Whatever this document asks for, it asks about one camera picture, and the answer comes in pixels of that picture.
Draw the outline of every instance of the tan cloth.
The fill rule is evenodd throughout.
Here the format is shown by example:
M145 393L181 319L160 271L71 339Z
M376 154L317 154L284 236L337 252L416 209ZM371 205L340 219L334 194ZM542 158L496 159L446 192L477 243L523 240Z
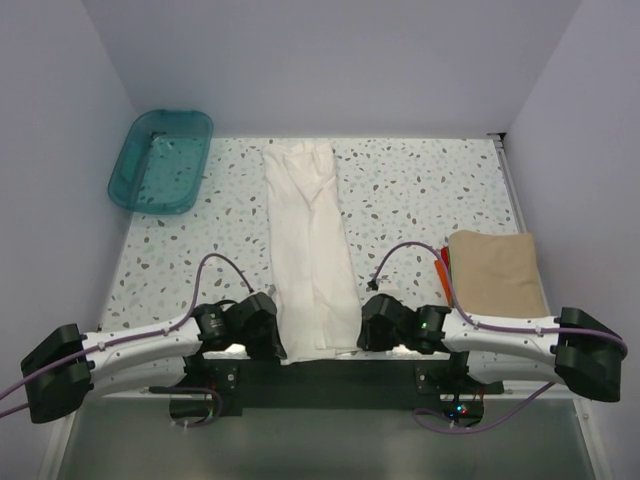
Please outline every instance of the tan cloth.
M496 317L545 317L548 311L533 235L459 231L449 237L453 286L462 308Z

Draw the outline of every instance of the white towel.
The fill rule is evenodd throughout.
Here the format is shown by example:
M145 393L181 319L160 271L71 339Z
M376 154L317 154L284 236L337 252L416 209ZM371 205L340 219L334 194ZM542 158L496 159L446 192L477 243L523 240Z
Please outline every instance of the white towel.
M263 156L283 363L356 350L360 301L331 145L269 145Z

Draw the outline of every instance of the terrazzo surface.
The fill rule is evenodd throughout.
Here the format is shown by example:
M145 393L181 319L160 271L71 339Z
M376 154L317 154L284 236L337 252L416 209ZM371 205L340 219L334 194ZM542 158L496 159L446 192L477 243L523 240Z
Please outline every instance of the terrazzo surface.
M216 138L195 206L176 216L134 214L101 319L105 331L168 320L191 299L196 267L209 252L230 257L256 290L272 285L267 185L262 148L300 139ZM316 139L332 144L338 195L361 301L386 251L407 240L445 245L456 230L517 233L491 140ZM233 270L212 259L199 303L247 290ZM411 308L445 304L427 251L399 250L382 272L386 287Z

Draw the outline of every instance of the plastic tray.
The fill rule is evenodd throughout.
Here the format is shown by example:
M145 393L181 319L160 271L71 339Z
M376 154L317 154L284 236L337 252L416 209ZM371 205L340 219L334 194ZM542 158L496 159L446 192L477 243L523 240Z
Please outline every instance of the plastic tray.
M202 112L145 113L122 146L109 197L134 212L186 212L198 196L212 134L213 123Z

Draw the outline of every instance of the folded towel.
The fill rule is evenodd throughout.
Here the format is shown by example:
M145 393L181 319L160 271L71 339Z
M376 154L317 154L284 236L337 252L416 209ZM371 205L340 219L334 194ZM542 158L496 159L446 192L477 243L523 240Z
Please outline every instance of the folded towel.
M549 314L530 233L459 231L449 237L449 260L453 286L465 311L516 318Z
M284 363L356 350L360 301L338 207L331 145L263 151Z

